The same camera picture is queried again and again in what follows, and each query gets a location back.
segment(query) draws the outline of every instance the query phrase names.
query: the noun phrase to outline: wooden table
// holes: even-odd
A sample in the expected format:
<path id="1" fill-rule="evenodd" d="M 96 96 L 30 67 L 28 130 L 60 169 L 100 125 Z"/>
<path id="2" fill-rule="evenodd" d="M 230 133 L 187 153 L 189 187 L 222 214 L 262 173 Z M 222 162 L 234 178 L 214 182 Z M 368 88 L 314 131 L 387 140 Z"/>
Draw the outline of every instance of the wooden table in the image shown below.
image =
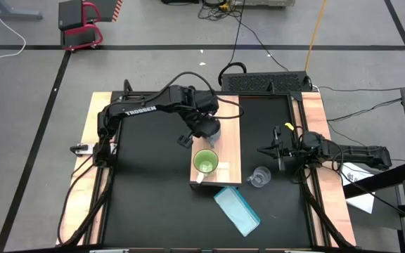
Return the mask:
<path id="1" fill-rule="evenodd" d="M 95 92 L 91 98 L 89 112 L 87 115 L 84 133 L 82 134 L 82 143 L 96 143 L 98 142 L 98 135 L 96 133 L 97 114 L 106 105 L 110 103 L 111 92 Z M 321 101 L 321 95 L 319 93 L 303 93 L 302 102 L 304 105 L 304 111 L 306 115 L 307 126 L 310 131 L 315 131 L 322 134 L 327 139 L 330 139 L 330 133 L 328 123 L 326 121 L 326 115 L 324 112 L 323 103 Z M 295 119 L 298 125 L 301 125 L 301 117 L 299 116 L 298 104 L 293 101 L 293 109 L 295 111 Z M 84 162 L 86 156 L 78 157 L 76 160 L 75 169 Z M 90 166 L 92 163 L 89 160 L 84 168 Z M 100 187 L 100 192 L 104 188 L 105 178 L 107 177 L 107 171 L 103 172 L 103 182 Z M 319 187 L 321 189 L 321 198 L 323 199 L 323 206 L 325 213 L 333 222 L 335 227 L 341 232 L 345 239 L 351 244 L 355 245 L 354 233 L 352 230 L 351 221 L 349 219 L 348 208 L 346 199 L 343 194 L 343 187 L 340 176 L 324 167 L 317 169 Z M 80 171 L 72 177 L 72 182 L 80 175 Z M 76 183 L 72 190 L 67 203 L 67 209 L 63 217 L 63 222 L 60 225 L 60 234 L 62 239 L 67 240 L 80 225 L 84 217 L 89 211 L 91 196 L 94 189 L 96 178 L 96 168 L 90 170 L 90 172 L 83 176 L 82 179 Z M 312 216 L 314 220 L 316 244 L 323 246 L 323 233 L 321 229 L 321 223 L 312 210 Z M 92 233 L 90 237 L 90 243 L 97 243 L 98 229 L 101 223 L 101 210 L 94 219 L 94 225 L 92 227 Z M 330 238 L 331 244 L 334 246 L 335 241 Z"/>

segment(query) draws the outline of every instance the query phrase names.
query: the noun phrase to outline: green mug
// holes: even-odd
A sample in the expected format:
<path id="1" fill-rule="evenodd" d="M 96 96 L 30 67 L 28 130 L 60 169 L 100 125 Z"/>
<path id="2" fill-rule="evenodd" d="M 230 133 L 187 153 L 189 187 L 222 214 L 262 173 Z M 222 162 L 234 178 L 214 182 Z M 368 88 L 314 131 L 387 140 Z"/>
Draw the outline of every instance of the green mug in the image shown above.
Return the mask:
<path id="1" fill-rule="evenodd" d="M 193 165 L 199 172 L 208 174 L 218 167 L 218 156 L 211 150 L 199 150 L 193 158 Z"/>

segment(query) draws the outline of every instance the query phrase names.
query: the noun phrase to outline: black stand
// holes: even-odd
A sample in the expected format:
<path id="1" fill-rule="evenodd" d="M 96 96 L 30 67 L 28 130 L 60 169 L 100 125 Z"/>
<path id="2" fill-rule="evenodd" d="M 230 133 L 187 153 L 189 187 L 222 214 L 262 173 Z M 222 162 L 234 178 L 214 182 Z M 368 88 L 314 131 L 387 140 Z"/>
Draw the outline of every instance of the black stand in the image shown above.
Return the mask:
<path id="1" fill-rule="evenodd" d="M 394 169 L 390 169 L 386 172 L 379 173 L 375 176 L 371 176 L 366 179 L 356 181 L 355 184 L 357 186 L 366 189 L 367 191 L 373 192 L 379 189 L 398 185 L 402 183 L 402 181 L 404 180 L 405 180 L 405 164 L 398 166 Z M 363 190 L 357 188 L 352 183 L 347 186 L 343 186 L 343 191 L 345 192 L 345 197 L 347 199 L 365 194 Z"/>

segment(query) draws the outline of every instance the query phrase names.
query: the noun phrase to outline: floor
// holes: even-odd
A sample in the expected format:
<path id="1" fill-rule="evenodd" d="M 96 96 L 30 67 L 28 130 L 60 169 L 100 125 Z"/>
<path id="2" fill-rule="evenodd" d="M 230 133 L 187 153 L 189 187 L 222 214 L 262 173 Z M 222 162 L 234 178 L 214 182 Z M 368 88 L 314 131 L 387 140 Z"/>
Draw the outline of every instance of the floor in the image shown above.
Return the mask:
<path id="1" fill-rule="evenodd" d="M 243 22 L 275 49 L 270 52 L 280 63 L 290 70 L 303 70 L 321 3 L 297 0 L 284 11 L 246 9 Z M 59 46 L 57 0 L 10 0 L 10 5 L 40 10 L 44 19 L 7 20 L 28 46 L 19 56 L 0 59 L 0 232 L 22 173 L 32 170 L 18 213 L 11 212 L 13 227 L 3 229 L 8 240 L 0 247 L 6 251 L 54 245 L 75 163 L 68 148 L 81 138 L 93 92 L 120 90 L 126 78 L 134 90 L 155 91 L 182 71 L 198 72 L 219 89 L 217 75 L 231 57 L 237 31 L 233 18 L 218 22 L 197 19 L 197 5 L 129 0 L 123 3 L 117 22 L 98 25 L 105 36 L 103 50 L 81 51 L 68 58 Z M 12 53 L 20 44 L 0 24 L 0 55 Z M 238 44 L 235 60 L 244 62 L 248 71 L 282 70 L 244 27 Z M 328 1 L 316 45 L 308 73 L 317 86 L 405 86 L 405 1 Z M 192 77 L 177 83 L 205 88 Z M 321 93 L 328 118 L 399 97 L 398 91 L 338 93 L 323 89 Z M 405 160 L 405 119 L 399 103 L 333 126 L 366 145 L 387 146 L 393 158 Z M 333 132 L 332 138 L 350 143 Z M 394 199 L 392 190 L 379 194 Z M 359 246 L 399 251 L 398 224 L 385 228 L 383 223 L 373 223 L 376 212 L 394 214 L 379 204 L 374 215 L 353 207 L 349 211 Z"/>

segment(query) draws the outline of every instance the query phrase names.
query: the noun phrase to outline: red chair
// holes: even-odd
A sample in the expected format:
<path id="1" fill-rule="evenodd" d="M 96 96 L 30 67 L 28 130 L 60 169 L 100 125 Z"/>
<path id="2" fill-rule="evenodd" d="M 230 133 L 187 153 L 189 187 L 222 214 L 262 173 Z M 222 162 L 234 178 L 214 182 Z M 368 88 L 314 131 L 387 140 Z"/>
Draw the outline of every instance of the red chair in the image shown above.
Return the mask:
<path id="1" fill-rule="evenodd" d="M 85 7 L 92 7 L 97 19 L 87 20 Z M 62 31 L 63 48 L 69 51 L 89 46 L 94 48 L 103 42 L 103 35 L 95 25 L 99 21 L 101 21 L 101 15 L 93 3 L 82 2 L 82 0 L 59 3 L 59 29 Z"/>

